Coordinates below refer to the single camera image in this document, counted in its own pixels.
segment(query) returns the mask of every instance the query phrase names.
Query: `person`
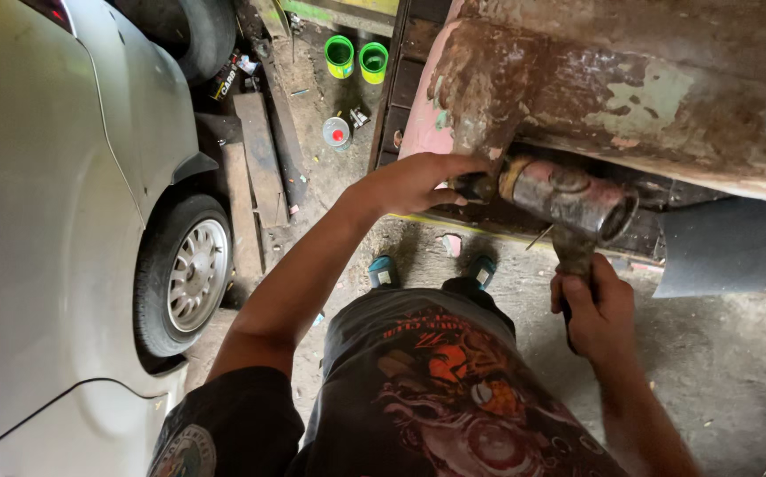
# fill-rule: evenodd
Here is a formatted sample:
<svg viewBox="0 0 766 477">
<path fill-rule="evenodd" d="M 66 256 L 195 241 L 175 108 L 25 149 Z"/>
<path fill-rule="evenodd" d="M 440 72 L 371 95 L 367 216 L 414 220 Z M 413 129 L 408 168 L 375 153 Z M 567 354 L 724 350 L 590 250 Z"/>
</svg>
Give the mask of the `person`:
<svg viewBox="0 0 766 477">
<path fill-rule="evenodd" d="M 425 153 L 347 188 L 250 295 L 207 383 L 166 417 L 149 475 L 698 475 L 637 360 L 633 290 L 602 255 L 592 289 L 554 277 L 551 308 L 561 296 L 570 304 L 570 339 L 600 384 L 612 457 L 522 362 L 513 322 L 482 289 L 495 271 L 487 257 L 441 290 L 399 289 L 394 263 L 378 257 L 378 287 L 329 324 L 299 444 L 293 354 L 356 246 L 384 214 L 464 205 L 435 187 L 486 169 Z"/>
</svg>

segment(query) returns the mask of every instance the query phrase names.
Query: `hammer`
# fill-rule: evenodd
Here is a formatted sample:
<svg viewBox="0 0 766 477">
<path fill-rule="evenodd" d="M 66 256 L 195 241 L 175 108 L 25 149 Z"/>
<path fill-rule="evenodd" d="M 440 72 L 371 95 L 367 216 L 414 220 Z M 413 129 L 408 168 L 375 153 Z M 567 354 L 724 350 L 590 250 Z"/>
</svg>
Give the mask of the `hammer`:
<svg viewBox="0 0 766 477">
<path fill-rule="evenodd" d="M 553 222 L 551 241 L 557 252 L 557 272 L 577 275 L 591 284 L 591 258 L 625 232 L 639 207 L 639 196 L 583 170 L 562 167 L 547 160 L 520 155 L 512 159 L 498 179 L 498 193 L 505 201 Z M 569 349 L 571 307 L 560 298 Z"/>
</svg>

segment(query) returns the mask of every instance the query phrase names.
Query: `taillight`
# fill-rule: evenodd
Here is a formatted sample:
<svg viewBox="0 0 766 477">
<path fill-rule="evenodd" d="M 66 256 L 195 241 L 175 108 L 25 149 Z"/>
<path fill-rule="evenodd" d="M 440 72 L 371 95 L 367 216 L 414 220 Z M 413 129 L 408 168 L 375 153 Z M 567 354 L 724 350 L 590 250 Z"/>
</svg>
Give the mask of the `taillight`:
<svg viewBox="0 0 766 477">
<path fill-rule="evenodd" d="M 73 34 L 71 29 L 71 19 L 68 17 L 68 11 L 65 9 L 65 5 L 61 0 L 21 0 L 33 10 L 39 12 L 41 15 L 48 17 L 50 21 L 59 25 L 67 31 Z"/>
</svg>

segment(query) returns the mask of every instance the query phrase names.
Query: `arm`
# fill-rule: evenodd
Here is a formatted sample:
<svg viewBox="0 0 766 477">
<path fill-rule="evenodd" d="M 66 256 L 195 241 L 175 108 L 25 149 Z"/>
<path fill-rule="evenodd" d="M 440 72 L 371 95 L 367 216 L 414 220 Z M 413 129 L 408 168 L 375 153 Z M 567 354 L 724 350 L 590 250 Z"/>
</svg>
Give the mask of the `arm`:
<svg viewBox="0 0 766 477">
<path fill-rule="evenodd" d="M 560 296 L 571 306 L 569 335 L 601 386 L 603 428 L 616 460 L 638 475 L 700 475 L 637 360 L 631 285 L 595 254 L 592 290 L 578 276 L 560 274 L 551 289 L 551 311 L 561 311 Z"/>
<path fill-rule="evenodd" d="M 434 187 L 446 178 L 487 168 L 479 159 L 423 153 L 349 187 L 250 295 L 221 343 L 207 381 L 250 366 L 274 367 L 291 377 L 297 345 L 377 219 L 437 204 L 465 205 L 453 190 Z"/>
</svg>

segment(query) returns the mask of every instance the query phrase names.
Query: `hammer handle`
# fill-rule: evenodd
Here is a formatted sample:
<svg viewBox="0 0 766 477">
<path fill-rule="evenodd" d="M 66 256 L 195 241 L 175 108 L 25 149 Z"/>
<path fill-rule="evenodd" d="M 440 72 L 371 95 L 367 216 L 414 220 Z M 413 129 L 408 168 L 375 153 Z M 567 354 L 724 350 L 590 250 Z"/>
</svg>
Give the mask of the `hammer handle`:
<svg viewBox="0 0 766 477">
<path fill-rule="evenodd" d="M 551 240 L 559 259 L 557 271 L 567 275 L 578 275 L 583 283 L 589 286 L 595 242 L 563 226 L 554 226 L 551 229 Z M 565 320 L 565 341 L 571 352 L 578 354 L 575 346 L 571 344 L 571 336 L 569 335 L 571 306 L 565 297 L 560 297 L 559 306 L 563 309 L 563 319 Z"/>
<path fill-rule="evenodd" d="M 565 320 L 565 343 L 569 346 L 571 352 L 579 355 L 575 346 L 571 343 L 571 335 L 569 334 L 569 322 L 571 321 L 571 305 L 564 297 L 559 299 L 559 306 L 563 309 L 563 319 Z"/>
</svg>

